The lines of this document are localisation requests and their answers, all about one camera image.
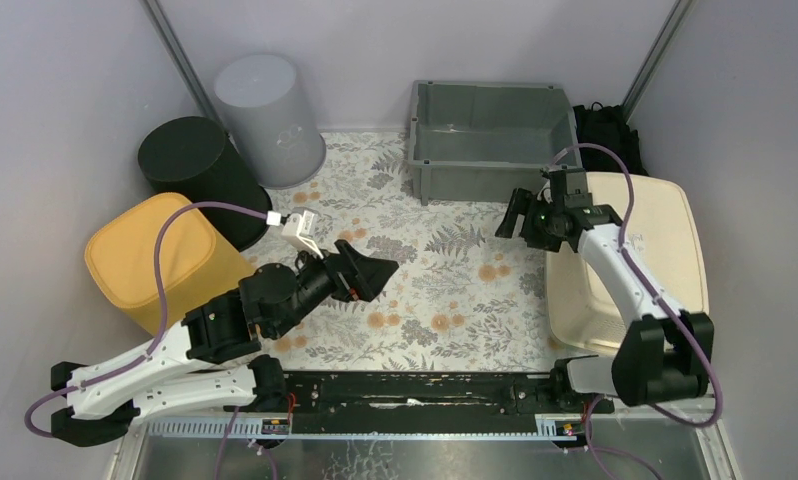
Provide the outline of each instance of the cable connector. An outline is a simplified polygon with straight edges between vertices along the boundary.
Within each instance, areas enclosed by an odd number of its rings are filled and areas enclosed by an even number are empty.
[[[272,210],[267,212],[267,225],[271,227],[278,227],[282,223],[281,214]]]

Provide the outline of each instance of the metal pole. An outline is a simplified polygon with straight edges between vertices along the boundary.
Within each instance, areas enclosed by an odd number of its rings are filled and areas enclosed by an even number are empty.
[[[626,93],[626,98],[623,100],[623,115],[625,115],[627,121],[634,113],[638,102],[646,91],[646,87],[649,86],[649,82],[655,75],[658,65],[667,53],[670,42],[678,33],[682,22],[693,10],[696,2],[697,0],[676,0],[673,9],[670,10],[670,15],[667,16],[664,26],[661,27],[661,32],[655,39],[655,43],[652,44],[652,49],[649,50],[646,60],[641,65],[634,82],[632,82],[632,86],[629,87],[629,91]]]
[[[178,37],[175,35],[175,31],[172,29],[172,25],[169,23],[169,19],[166,17],[160,2],[158,0],[141,0],[140,3],[145,6],[149,19],[155,26],[155,30],[158,31],[164,46],[172,57],[173,63],[175,63],[175,67],[181,73],[181,78],[184,80],[187,90],[190,91],[190,95],[193,96],[202,115],[222,125],[222,121],[210,97],[208,97],[208,92],[205,91],[199,76],[196,75],[196,70],[193,69],[190,59],[187,58],[184,47],[178,41]]]

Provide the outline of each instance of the robotic arm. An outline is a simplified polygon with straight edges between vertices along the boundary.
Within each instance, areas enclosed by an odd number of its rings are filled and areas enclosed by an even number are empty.
[[[520,236],[529,248],[558,252],[567,242],[608,289],[626,326],[615,357],[559,360],[551,372],[558,393],[601,393],[629,406],[695,398],[705,394],[708,375],[659,299],[678,316],[710,360],[714,326],[705,313],[688,312],[660,286],[637,254],[619,244],[622,221],[609,205],[594,205],[581,168],[552,167],[547,188],[514,190],[497,237],[510,238],[519,215]],[[665,341],[672,350],[665,351]]]
[[[193,372],[260,351],[260,337],[281,338],[329,296],[342,302],[372,301],[399,268],[394,261],[358,253],[344,240],[335,242],[336,254],[319,250],[307,237],[315,218],[309,211],[294,213],[284,225],[282,237],[301,249],[298,273],[280,263],[263,265],[238,288],[188,312],[165,332],[152,354],[146,354],[147,342],[97,365],[53,366],[53,391],[79,388],[66,395],[67,408],[52,415],[52,435],[77,446],[99,445],[160,415],[278,404],[286,392],[277,359],[261,356],[233,369]],[[142,356],[146,361],[135,368],[83,387],[84,380]]]

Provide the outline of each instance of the reflective metal surface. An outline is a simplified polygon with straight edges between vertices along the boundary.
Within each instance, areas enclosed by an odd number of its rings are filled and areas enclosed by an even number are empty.
[[[696,432],[663,419],[596,419],[596,445],[638,455],[667,479],[709,478]],[[209,480],[219,441],[149,436],[135,480]],[[566,455],[549,442],[288,440],[272,450],[279,478],[605,479],[589,453]],[[652,479],[637,463],[603,455],[620,479]],[[224,480],[270,479],[268,459],[244,440],[228,443]]]

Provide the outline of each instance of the gray crate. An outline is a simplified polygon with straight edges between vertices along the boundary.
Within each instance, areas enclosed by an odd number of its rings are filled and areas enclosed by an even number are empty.
[[[540,168],[576,143],[570,101],[554,85],[415,82],[411,115],[407,163],[423,205],[538,190]],[[582,164],[577,151],[561,163]]]

